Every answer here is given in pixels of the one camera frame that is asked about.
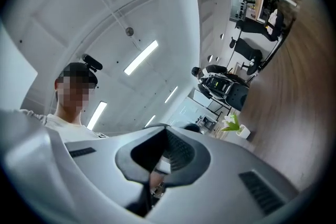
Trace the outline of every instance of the white t-shirt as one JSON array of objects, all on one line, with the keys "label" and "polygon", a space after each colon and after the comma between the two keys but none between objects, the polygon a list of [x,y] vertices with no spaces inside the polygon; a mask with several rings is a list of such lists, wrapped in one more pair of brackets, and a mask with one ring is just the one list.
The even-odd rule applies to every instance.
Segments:
[{"label": "white t-shirt", "polygon": [[23,112],[28,116],[33,116],[37,118],[45,127],[57,131],[64,143],[107,138],[106,135],[102,133],[95,133],[87,129],[84,125],[68,123],[60,117],[52,114],[49,114],[47,116],[38,115],[35,114],[33,111],[28,111],[25,109],[21,109],[20,112]]}]

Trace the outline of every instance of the ceiling light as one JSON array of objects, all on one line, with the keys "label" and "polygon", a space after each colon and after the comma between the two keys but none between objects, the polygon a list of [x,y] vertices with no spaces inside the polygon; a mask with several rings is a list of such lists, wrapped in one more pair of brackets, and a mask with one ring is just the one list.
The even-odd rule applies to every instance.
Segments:
[{"label": "ceiling light", "polygon": [[145,128],[152,122],[152,120],[154,120],[155,115],[151,117],[151,119],[148,121],[148,123],[145,125]]},{"label": "ceiling light", "polygon": [[100,102],[99,106],[97,107],[96,111],[94,112],[89,124],[88,124],[88,129],[92,130],[93,127],[95,126],[96,122],[98,121],[98,118],[100,117],[101,113],[103,113],[107,103],[105,102]]},{"label": "ceiling light", "polygon": [[164,101],[164,103],[166,104],[168,102],[168,100],[170,99],[170,97],[172,97],[172,95],[174,94],[174,92],[177,90],[177,86],[175,87],[174,91],[168,96],[167,100]]},{"label": "ceiling light", "polygon": [[147,56],[149,54],[152,53],[152,51],[159,45],[157,44],[158,42],[155,40],[153,43],[151,43],[147,48],[145,48],[145,50],[139,54],[138,57],[136,57],[136,59],[131,62],[131,64],[125,69],[125,73],[127,75],[130,75],[137,67],[139,64],[141,64],[141,62],[147,58]]}]

